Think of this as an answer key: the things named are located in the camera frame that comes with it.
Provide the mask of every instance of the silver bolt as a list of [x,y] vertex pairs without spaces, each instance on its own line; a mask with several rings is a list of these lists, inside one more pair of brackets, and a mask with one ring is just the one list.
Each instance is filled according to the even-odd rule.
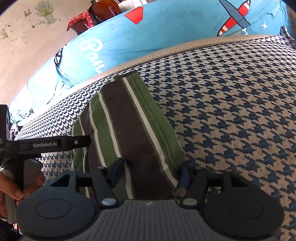
[[183,200],[183,204],[186,206],[194,206],[197,204],[197,200],[194,198],[186,198]]
[[114,198],[105,198],[102,200],[102,204],[105,206],[112,206],[116,204],[116,200]]

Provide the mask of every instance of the blue bed sheet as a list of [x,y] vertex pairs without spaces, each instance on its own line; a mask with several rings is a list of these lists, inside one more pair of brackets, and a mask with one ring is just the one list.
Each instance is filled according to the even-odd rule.
[[[135,24],[130,15],[141,11],[142,20]],[[67,43],[55,61],[51,59],[29,80],[9,111],[13,121],[20,121],[63,90],[163,48],[237,32],[279,34],[282,25],[291,29],[281,0],[155,1],[94,26]]]

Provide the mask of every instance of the green and brown striped fabric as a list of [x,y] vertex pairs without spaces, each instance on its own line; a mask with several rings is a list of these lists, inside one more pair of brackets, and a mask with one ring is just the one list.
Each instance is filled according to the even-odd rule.
[[[90,135],[89,148],[74,150],[73,166],[89,172],[127,158],[113,190],[120,199],[162,199],[177,186],[185,153],[174,129],[136,72],[111,78],[89,102],[72,135]],[[93,198],[92,190],[86,195]]]

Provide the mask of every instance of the beige wall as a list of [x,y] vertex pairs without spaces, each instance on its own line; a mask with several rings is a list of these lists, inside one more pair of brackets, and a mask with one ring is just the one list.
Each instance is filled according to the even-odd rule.
[[90,0],[49,0],[54,21],[48,24],[35,14],[39,2],[18,0],[0,16],[0,104],[10,104],[31,76],[77,36],[66,32],[68,22],[91,5]]

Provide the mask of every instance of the beige dotted trim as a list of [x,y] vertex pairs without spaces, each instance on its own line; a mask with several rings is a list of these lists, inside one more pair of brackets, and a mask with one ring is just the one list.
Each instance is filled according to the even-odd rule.
[[201,47],[206,47],[206,46],[211,46],[211,45],[217,45],[217,44],[223,44],[223,43],[230,43],[230,42],[254,40],[254,39],[266,38],[266,37],[270,37],[270,36],[272,36],[272,35],[254,34],[254,35],[241,35],[241,36],[228,36],[228,37],[212,37],[212,38],[194,40],[194,41],[186,42],[186,43],[183,43],[183,44],[178,44],[178,45],[175,45],[175,46],[170,47],[170,48],[155,51],[155,52],[153,52],[151,54],[139,57],[137,59],[134,59],[134,60],[128,61],[126,63],[120,64],[118,66],[115,66],[115,67],[113,67],[113,68],[111,68],[109,70],[106,70],[106,71],[104,71],[104,72],[102,72],[100,74],[97,74],[96,76],[84,81],[83,83],[81,83],[79,85],[76,85],[76,86],[72,87],[71,89],[69,89],[68,91],[63,93],[61,96],[57,97],[55,102],[47,104],[43,108],[36,111],[34,114],[31,114],[26,119],[20,121],[18,123],[18,126],[24,126],[26,123],[33,120],[34,118],[37,118],[38,116],[43,114],[45,111],[47,111],[49,108],[51,108],[52,106],[54,106],[55,104],[57,104],[61,100],[65,99],[69,95],[74,94],[75,92],[83,89],[84,87],[86,87],[86,86],[88,86],[88,85],[90,85],[90,84],[92,84],[92,83],[94,83],[96,81],[102,80],[102,79],[104,79],[106,77],[114,75],[116,73],[127,70],[129,68],[133,68],[135,66],[138,66],[138,65],[141,65],[141,64],[156,60],[156,59],[160,59],[160,58],[163,58],[163,57],[166,57],[166,56],[178,54],[178,53],[181,53],[181,52],[186,52],[186,51],[193,50],[193,49],[196,49],[196,48],[201,48]]

